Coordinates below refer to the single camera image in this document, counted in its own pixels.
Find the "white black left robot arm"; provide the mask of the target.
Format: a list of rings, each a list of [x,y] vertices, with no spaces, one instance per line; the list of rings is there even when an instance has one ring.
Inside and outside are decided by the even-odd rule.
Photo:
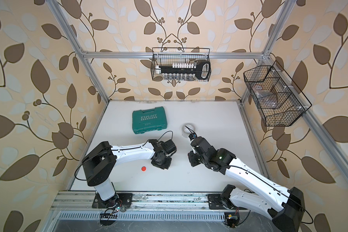
[[[131,146],[112,146],[104,141],[82,159],[77,169],[83,168],[85,178],[81,181],[95,188],[101,202],[115,203],[119,197],[109,178],[115,166],[136,160],[150,160],[153,166],[167,170],[176,151],[172,139],[165,142],[148,139],[142,144]]]

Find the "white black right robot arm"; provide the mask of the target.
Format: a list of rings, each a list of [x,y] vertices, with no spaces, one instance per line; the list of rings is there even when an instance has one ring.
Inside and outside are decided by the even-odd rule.
[[[305,208],[304,194],[296,188],[286,188],[244,164],[232,152],[215,149],[208,141],[197,136],[187,127],[192,151],[188,154],[191,166],[203,164],[206,168],[231,177],[247,188],[246,192],[233,185],[227,185],[220,199],[223,207],[232,210],[247,208],[270,219],[282,232],[297,232],[303,223]]]

